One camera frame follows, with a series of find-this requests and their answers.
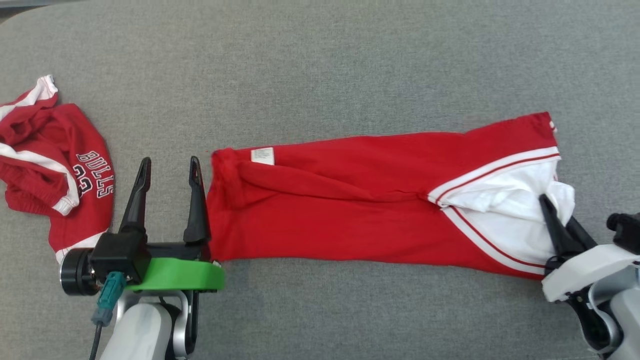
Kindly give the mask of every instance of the gray fabric surface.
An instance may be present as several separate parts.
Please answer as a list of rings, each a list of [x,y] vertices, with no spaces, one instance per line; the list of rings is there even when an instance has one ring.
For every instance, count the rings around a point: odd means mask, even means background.
[[[151,241],[181,236],[192,154],[208,183],[222,147],[466,131],[547,110],[575,215],[606,242],[609,213],[640,210],[639,15],[635,0],[48,6],[0,26],[0,102],[54,75],[109,145],[116,225],[151,156]],[[63,294],[48,220],[6,205],[0,219],[3,354],[86,359],[95,298]],[[534,281],[367,262],[223,266],[227,289],[201,298],[195,360],[595,359],[569,307]]]
[[[0,7],[0,24],[7,21],[10,17],[19,14],[21,12],[25,12],[30,8],[2,8]]]

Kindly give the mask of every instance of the care label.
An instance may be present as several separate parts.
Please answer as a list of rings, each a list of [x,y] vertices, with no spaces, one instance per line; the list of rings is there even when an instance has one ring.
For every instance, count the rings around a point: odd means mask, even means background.
[[[273,148],[265,147],[263,149],[251,150],[251,161],[267,165],[275,165],[273,157]]]

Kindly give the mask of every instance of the red fabric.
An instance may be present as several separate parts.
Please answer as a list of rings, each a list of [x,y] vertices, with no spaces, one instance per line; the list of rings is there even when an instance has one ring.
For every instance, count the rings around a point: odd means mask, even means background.
[[[555,147],[548,113],[459,133],[359,136],[212,155],[207,206],[221,261],[296,257],[454,265],[539,279],[478,249],[440,208],[437,186],[520,152]]]
[[[51,218],[49,244],[57,252],[110,226],[114,173],[100,134],[75,104],[55,106],[55,90],[45,88],[43,94],[49,99],[16,107],[0,118],[0,179],[7,183],[10,208]],[[28,93],[6,105],[16,104]],[[53,209],[69,190],[65,174],[12,158],[12,152],[32,152],[63,165],[75,177],[79,205],[66,216]]]

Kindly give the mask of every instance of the red shorts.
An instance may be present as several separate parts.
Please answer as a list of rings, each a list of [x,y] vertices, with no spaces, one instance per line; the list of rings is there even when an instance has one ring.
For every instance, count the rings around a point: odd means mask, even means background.
[[[465,134],[218,150],[207,198],[212,256],[454,265],[539,279],[552,249],[538,195],[559,188],[568,204],[560,208],[573,210],[572,189],[554,178],[554,130],[537,113]]]

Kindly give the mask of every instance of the white trim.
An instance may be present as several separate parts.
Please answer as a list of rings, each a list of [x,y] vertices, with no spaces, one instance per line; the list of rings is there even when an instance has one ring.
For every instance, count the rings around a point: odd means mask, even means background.
[[[554,122],[551,120],[549,120],[549,127],[551,127],[551,132],[553,132],[554,134],[558,132],[558,128],[556,127]]]
[[[53,206],[53,209],[55,209],[62,215],[68,215],[72,208],[80,204],[80,197],[78,196],[76,179],[61,163],[27,150],[16,152],[15,150],[13,150],[13,147],[10,147],[5,143],[0,143],[0,156],[27,161],[28,163],[40,165],[41,167],[64,174],[67,178],[67,194],[63,196],[56,205]]]
[[[458,214],[452,207],[446,207],[442,209],[442,212],[447,215],[449,220],[458,228],[464,235],[471,240],[476,246],[480,248],[485,254],[489,255],[492,259],[496,260],[500,264],[503,264],[506,267],[512,268],[514,270],[528,272],[530,274],[538,274],[544,275],[545,269],[537,266],[525,265],[523,263],[519,263],[512,259],[507,258],[505,255],[501,254],[495,248],[493,248],[489,243],[487,243],[484,239],[478,235],[478,233],[473,230]]]
[[[105,231],[101,231],[95,235],[89,236],[88,238],[79,241],[69,247],[65,247],[64,249],[58,250],[56,251],[56,260],[58,260],[58,263],[61,264],[62,260],[65,258],[65,255],[67,255],[67,253],[69,252],[69,250],[71,249],[75,249],[78,247],[95,247],[95,244],[98,242],[98,239],[100,239],[100,236],[102,236],[102,234],[106,233],[107,230]]]
[[[437,188],[435,188],[435,189],[431,190],[431,192],[429,192],[428,200],[433,202],[433,203],[435,203],[438,206],[445,206],[445,205],[442,204],[442,201],[437,201],[437,200],[438,200],[438,198],[440,196],[442,196],[442,194],[448,192],[450,189],[453,189],[453,188],[455,188],[457,186],[465,184],[465,183],[467,183],[469,181],[471,181],[471,183],[469,183],[469,184],[472,184],[473,182],[478,181],[482,177],[484,177],[486,175],[489,175],[489,174],[491,174],[491,175],[501,174],[504,171],[508,171],[508,170],[511,170],[511,169],[514,169],[514,168],[520,167],[520,166],[532,165],[532,164],[537,164],[537,163],[544,163],[546,161],[552,161],[552,160],[560,160],[560,155],[558,155],[558,156],[552,156],[552,157],[544,158],[544,159],[526,161],[527,159],[542,158],[542,157],[551,156],[551,155],[554,155],[554,154],[558,154],[558,148],[555,147],[555,146],[546,147],[546,148],[543,148],[543,149],[536,149],[536,150],[531,150],[531,151],[519,152],[518,154],[506,156],[505,158],[501,158],[501,159],[496,160],[496,161],[494,161],[492,163],[489,163],[487,165],[479,167],[479,168],[477,168],[477,169],[475,169],[475,170],[473,170],[471,172],[467,172],[466,174],[464,174],[464,175],[462,175],[460,177],[457,177],[456,179],[450,180],[450,181],[438,186]],[[507,166],[507,165],[509,165],[511,163],[516,163],[516,162],[519,162],[519,161],[522,161],[522,162],[514,164],[513,166]],[[500,168],[500,167],[505,167],[505,168],[502,168],[500,170],[492,172],[495,169]],[[457,188],[456,191],[458,191],[460,189],[464,189],[464,186],[461,186],[460,188]]]
[[[19,106],[30,106],[34,105],[39,100],[49,100],[53,97],[53,95],[58,92],[58,88],[53,85],[53,77],[51,75],[46,75],[39,78],[36,81],[36,86],[29,92],[24,99],[16,102],[13,105],[4,105],[0,106],[0,121],[4,119],[7,114],[9,114],[13,109],[18,108]]]

